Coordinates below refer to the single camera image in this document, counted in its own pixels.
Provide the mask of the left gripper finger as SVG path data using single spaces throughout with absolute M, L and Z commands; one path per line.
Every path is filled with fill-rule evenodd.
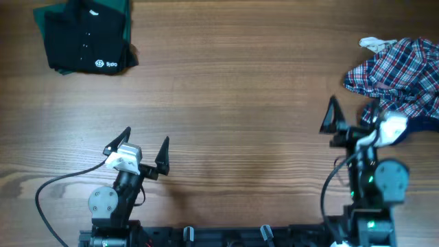
M 121 144 L 128 142 L 130 138 L 131 127 L 128 126 L 117 138 L 112 140 L 103 151 L 103 155 L 109 156 L 112 152 L 116 152 Z
M 159 174 L 167 176 L 169 173 L 169 137 L 166 137 L 155 159 Z

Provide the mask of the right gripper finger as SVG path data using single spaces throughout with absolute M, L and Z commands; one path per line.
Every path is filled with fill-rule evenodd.
M 346 130 L 346 120 L 337 97 L 332 95 L 329 100 L 326 115 L 320 126 L 320 134 L 333 134 Z
M 370 128 L 375 128 L 376 121 L 379 118 L 379 114 L 380 114 L 379 101 L 372 101 L 370 103 L 370 121 L 369 121 L 369 124 L 368 124 L 368 126 Z

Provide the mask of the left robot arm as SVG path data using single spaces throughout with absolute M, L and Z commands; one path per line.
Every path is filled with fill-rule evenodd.
M 166 137 L 155 159 L 156 165 L 144 165 L 141 147 L 129 142 L 131 128 L 127 127 L 103 150 L 104 165 L 118 171 L 112 186 L 95 189 L 88 199 L 92 214 L 92 230 L 82 231 L 79 246 L 138 247 L 152 246 L 151 237 L 140 221 L 131 220 L 138 195 L 144 194 L 143 181 L 157 180 L 169 173 L 169 137 Z

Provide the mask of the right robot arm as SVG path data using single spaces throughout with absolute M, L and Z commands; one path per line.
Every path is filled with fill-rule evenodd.
M 405 201 L 410 171 L 395 158 L 379 159 L 378 150 L 393 144 L 406 130 L 408 119 L 394 111 L 383 111 L 372 102 L 372 122 L 352 126 L 345 120 L 336 96 L 331 96 L 320 133 L 331 134 L 329 145 L 344 148 L 346 156 L 325 180 L 320 210 L 334 246 L 395 246 L 392 209 Z M 352 204 L 341 216 L 325 213 L 325 196 L 331 180 L 345 167 Z

